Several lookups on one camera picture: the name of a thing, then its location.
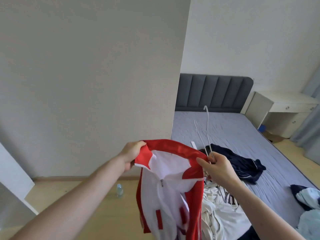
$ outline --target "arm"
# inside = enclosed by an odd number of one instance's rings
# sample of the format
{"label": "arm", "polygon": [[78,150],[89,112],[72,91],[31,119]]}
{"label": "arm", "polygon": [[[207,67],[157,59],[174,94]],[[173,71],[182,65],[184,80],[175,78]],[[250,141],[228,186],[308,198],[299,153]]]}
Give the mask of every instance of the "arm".
{"label": "arm", "polygon": [[209,156],[208,159],[214,164],[197,158],[198,164],[207,170],[217,184],[237,199],[261,240],[304,240],[296,230],[242,184],[225,156],[215,152],[213,155],[214,158]]}
{"label": "arm", "polygon": [[116,157],[42,211],[11,239],[74,239],[120,175],[131,169],[133,160],[145,144],[143,141],[127,143]]}

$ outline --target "bed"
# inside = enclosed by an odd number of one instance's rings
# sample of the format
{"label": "bed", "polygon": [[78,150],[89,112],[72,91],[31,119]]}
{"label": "bed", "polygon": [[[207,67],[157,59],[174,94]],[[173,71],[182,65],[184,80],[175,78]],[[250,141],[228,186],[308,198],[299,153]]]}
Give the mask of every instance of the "bed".
{"label": "bed", "polygon": [[190,147],[194,141],[197,149],[202,149],[194,120],[206,139],[207,114],[203,106],[207,105],[210,143],[243,157],[260,159],[266,171],[256,185],[248,187],[286,222],[297,227],[304,210],[294,199],[290,185],[317,187],[240,114],[252,85],[249,77],[181,74],[171,139]]}

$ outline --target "red and white jacket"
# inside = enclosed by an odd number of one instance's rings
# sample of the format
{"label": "red and white jacket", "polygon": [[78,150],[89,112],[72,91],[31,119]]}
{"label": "red and white jacket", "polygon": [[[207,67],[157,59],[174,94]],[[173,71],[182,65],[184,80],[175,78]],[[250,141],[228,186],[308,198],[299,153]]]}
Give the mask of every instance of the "red and white jacket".
{"label": "red and white jacket", "polygon": [[141,167],[137,203],[144,233],[157,240],[201,239],[205,154],[177,141],[146,140],[135,159]]}

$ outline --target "white desk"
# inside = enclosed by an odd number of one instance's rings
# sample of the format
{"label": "white desk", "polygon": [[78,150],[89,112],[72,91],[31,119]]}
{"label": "white desk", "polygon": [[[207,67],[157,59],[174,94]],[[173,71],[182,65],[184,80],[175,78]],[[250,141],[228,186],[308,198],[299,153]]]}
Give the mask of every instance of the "white desk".
{"label": "white desk", "polygon": [[290,138],[318,104],[299,92],[259,91],[245,115],[257,129],[263,123],[270,133]]}

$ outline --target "hand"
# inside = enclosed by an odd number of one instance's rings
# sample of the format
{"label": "hand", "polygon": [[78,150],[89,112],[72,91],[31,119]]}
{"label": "hand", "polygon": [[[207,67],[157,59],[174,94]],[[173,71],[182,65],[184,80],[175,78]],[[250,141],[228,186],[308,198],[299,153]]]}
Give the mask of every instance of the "hand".
{"label": "hand", "polygon": [[123,160],[124,171],[129,171],[134,165],[134,159],[139,155],[140,148],[146,145],[144,141],[128,142],[122,151],[117,155],[117,158]]}
{"label": "hand", "polygon": [[209,155],[208,160],[212,163],[208,163],[205,160],[197,157],[197,162],[209,173],[211,178],[218,184],[224,187],[226,190],[232,191],[233,187],[237,187],[241,184],[240,179],[235,173],[230,161],[224,156],[216,152],[212,152],[213,155]]}

